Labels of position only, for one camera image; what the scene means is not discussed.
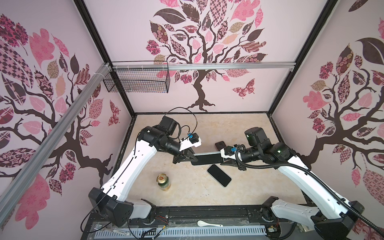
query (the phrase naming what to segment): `aluminum rail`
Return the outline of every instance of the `aluminum rail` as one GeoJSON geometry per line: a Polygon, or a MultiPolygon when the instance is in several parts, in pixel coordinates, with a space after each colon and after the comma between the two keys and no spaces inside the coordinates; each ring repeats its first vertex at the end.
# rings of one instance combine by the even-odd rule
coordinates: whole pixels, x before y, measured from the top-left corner
{"type": "MultiPolygon", "coordinates": [[[[205,70],[205,69],[252,69],[252,68],[294,68],[295,62],[265,62],[265,63],[196,63],[196,64],[168,64],[168,70],[205,70]]],[[[114,69],[144,69],[161,68],[166,65],[147,64],[147,65],[128,65],[124,62],[114,63],[114,69]]]]}
{"type": "Polygon", "coordinates": [[[75,120],[80,110],[84,107],[93,91],[104,79],[104,76],[109,73],[109,70],[108,63],[103,63],[103,65],[100,66],[68,111],[59,120],[43,143],[37,148],[32,158],[23,166],[20,173],[4,191],[0,197],[0,225],[4,223],[19,202],[20,198],[34,181],[36,175],[41,170],[41,167],[57,147],[65,132],[75,120]]]}

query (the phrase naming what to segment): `wallpaper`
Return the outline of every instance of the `wallpaper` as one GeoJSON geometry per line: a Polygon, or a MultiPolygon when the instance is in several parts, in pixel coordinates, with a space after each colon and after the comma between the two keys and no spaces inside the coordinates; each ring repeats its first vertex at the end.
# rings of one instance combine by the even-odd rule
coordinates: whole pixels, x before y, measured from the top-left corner
{"type": "MultiPolygon", "coordinates": [[[[3,193],[74,103],[102,60],[71,1],[41,0],[32,8],[20,8],[12,2],[1,4],[1,9],[3,193]],[[58,6],[62,17],[46,12],[58,6]]],[[[120,96],[108,93],[104,84],[99,84],[1,226],[1,238],[79,238],[79,224],[91,208],[88,192],[109,178],[129,121],[120,96]],[[76,231],[56,237],[68,227],[76,231]]]]}
{"type": "MultiPolygon", "coordinates": [[[[379,227],[384,227],[384,21],[376,9],[383,7],[375,0],[341,1],[274,114],[303,162],[340,194],[362,203],[364,216],[379,227]]],[[[350,238],[382,239],[361,220],[350,238]]]]}
{"type": "MultiPolygon", "coordinates": [[[[299,17],[305,21],[300,21],[294,17],[295,10],[291,5],[284,11],[281,9],[284,3],[279,5],[263,0],[152,2],[151,6],[145,2],[116,1],[111,6],[106,6],[103,1],[87,2],[114,61],[153,60],[154,64],[163,64],[164,61],[169,64],[294,61],[324,5],[324,1],[317,1],[308,6],[307,12],[299,17]],[[110,7],[116,6],[126,12],[113,16],[106,14],[110,7]],[[297,26],[293,44],[282,42],[282,36],[288,30],[276,22],[283,19],[295,22],[297,26]],[[116,31],[119,26],[124,30],[116,31]],[[140,37],[133,38],[132,33],[140,37]],[[125,41],[120,45],[121,38],[129,43],[125,41]]],[[[168,111],[176,106],[195,112],[267,111],[287,71],[170,71],[169,93],[128,93],[128,97],[136,112],[168,111]]],[[[166,74],[166,71],[159,71],[156,76],[160,79],[166,74]]]]}

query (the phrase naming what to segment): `wire basket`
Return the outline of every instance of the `wire basket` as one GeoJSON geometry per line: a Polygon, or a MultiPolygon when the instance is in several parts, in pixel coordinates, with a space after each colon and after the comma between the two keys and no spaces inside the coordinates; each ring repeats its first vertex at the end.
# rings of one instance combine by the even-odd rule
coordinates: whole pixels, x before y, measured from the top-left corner
{"type": "Polygon", "coordinates": [[[108,92],[118,92],[120,89],[127,93],[168,93],[170,83],[168,63],[153,62],[155,65],[127,65],[124,68],[114,68],[113,72],[109,72],[104,78],[108,92]]]}

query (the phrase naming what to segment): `phone screen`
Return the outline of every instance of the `phone screen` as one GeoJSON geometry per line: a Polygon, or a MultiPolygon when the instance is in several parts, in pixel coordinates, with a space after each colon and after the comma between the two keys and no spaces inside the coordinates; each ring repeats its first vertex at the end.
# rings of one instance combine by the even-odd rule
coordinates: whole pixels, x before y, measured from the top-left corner
{"type": "Polygon", "coordinates": [[[226,187],[232,180],[225,172],[223,172],[218,166],[212,165],[208,168],[207,172],[216,179],[223,187],[226,187]]]}

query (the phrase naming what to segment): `table surface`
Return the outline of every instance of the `table surface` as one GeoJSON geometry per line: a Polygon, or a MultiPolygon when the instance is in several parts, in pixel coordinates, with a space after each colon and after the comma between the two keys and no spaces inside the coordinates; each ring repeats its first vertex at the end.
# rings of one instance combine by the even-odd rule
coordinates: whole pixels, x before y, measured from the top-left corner
{"type": "MultiPolygon", "coordinates": [[[[191,130],[196,121],[191,114],[170,114],[180,125],[189,125],[191,130]]],[[[163,115],[138,115],[128,142],[126,157],[132,151],[137,134],[146,126],[157,125],[163,115]]],[[[276,134],[264,113],[255,114],[196,114],[196,131],[202,139],[202,145],[193,148],[195,153],[215,152],[216,142],[227,145],[244,144],[249,147],[244,131],[252,127],[264,129],[272,144],[277,143],[276,134]]],[[[182,129],[181,137],[186,137],[187,127],[182,129]]],[[[276,196],[284,201],[304,204],[301,190],[285,175],[275,169],[247,169],[221,166],[232,181],[222,187],[207,173],[210,165],[193,166],[190,162],[172,163],[173,156],[158,152],[143,168],[134,182],[127,200],[146,199],[157,206],[197,206],[197,205],[257,205],[268,197],[276,196]],[[156,182],[160,173],[170,178],[171,187],[162,191],[156,182]]],[[[252,164],[264,164],[256,161],[252,164]]]]}

